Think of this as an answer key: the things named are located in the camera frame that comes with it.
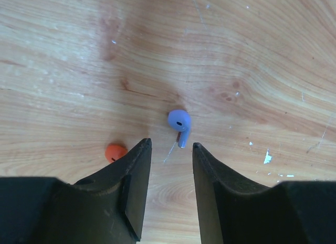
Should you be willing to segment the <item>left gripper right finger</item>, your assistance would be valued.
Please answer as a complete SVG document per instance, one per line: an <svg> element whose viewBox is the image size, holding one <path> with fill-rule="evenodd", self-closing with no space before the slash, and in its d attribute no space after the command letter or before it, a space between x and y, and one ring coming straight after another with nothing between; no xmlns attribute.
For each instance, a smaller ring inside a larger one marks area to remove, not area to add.
<svg viewBox="0 0 336 244"><path fill-rule="evenodd" d="M202 243L335 243L335 182L267 187L193 144Z"/></svg>

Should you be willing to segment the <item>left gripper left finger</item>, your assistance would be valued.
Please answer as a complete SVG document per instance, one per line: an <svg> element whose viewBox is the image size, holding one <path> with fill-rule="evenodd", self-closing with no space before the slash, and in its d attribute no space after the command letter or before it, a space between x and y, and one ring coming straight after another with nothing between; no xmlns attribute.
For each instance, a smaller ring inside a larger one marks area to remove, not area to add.
<svg viewBox="0 0 336 244"><path fill-rule="evenodd" d="M1 178L1 243L136 243L141 240L152 142L77 181Z"/></svg>

